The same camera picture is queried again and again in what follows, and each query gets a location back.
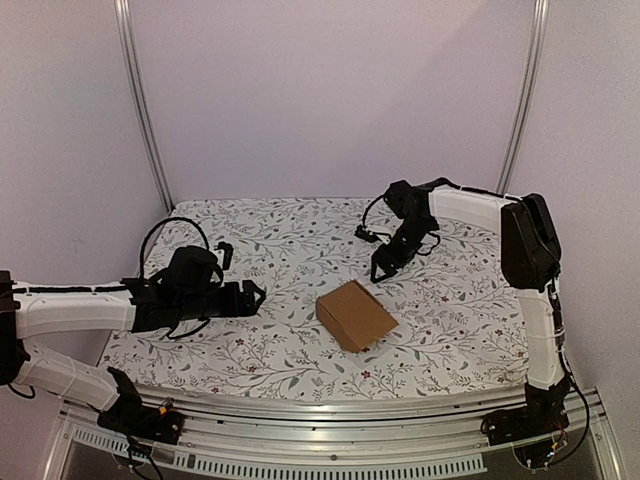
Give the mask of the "brown cardboard box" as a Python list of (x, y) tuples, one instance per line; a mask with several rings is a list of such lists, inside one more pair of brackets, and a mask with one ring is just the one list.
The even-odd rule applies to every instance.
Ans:
[(352, 353), (365, 350), (398, 326), (383, 305), (357, 281), (320, 296), (315, 311), (340, 347)]

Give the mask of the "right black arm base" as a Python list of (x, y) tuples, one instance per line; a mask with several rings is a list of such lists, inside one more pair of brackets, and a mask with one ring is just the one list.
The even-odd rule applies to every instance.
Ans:
[(571, 384), (567, 377), (548, 390), (526, 383), (525, 405), (498, 409), (482, 419), (480, 431), (491, 446), (515, 442), (551, 433), (569, 426), (564, 399)]

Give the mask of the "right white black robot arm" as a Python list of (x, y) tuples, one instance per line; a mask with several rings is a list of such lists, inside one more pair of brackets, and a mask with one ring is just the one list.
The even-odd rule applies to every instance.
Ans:
[(440, 177), (413, 186), (393, 182), (379, 196), (401, 220), (382, 237), (371, 256), (370, 280), (395, 276), (422, 247), (423, 239), (448, 219), (471, 224), (500, 237), (500, 265), (516, 290), (524, 318), (529, 367), (526, 385), (540, 391), (558, 387), (567, 374), (561, 365), (564, 326), (557, 296), (561, 246), (545, 199), (539, 194), (498, 195), (459, 186)]

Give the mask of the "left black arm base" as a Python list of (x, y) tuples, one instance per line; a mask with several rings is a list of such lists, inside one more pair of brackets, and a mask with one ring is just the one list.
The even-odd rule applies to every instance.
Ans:
[(171, 398), (160, 406), (145, 406), (136, 387), (120, 370), (108, 367), (116, 382), (118, 398), (98, 415), (97, 424), (111, 431), (135, 438), (177, 445), (182, 434), (185, 415), (176, 411)]

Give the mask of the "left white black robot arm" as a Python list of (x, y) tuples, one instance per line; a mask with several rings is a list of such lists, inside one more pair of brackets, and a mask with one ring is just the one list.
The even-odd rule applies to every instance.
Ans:
[(1, 273), (1, 383), (40, 388), (83, 402), (128, 434), (148, 426), (136, 387), (120, 370), (101, 370), (37, 343), (54, 333), (111, 330), (174, 332), (184, 321), (243, 318), (258, 313), (266, 292), (251, 280), (227, 282), (230, 244), (218, 257), (198, 246), (178, 248), (151, 277), (89, 286), (36, 286)]

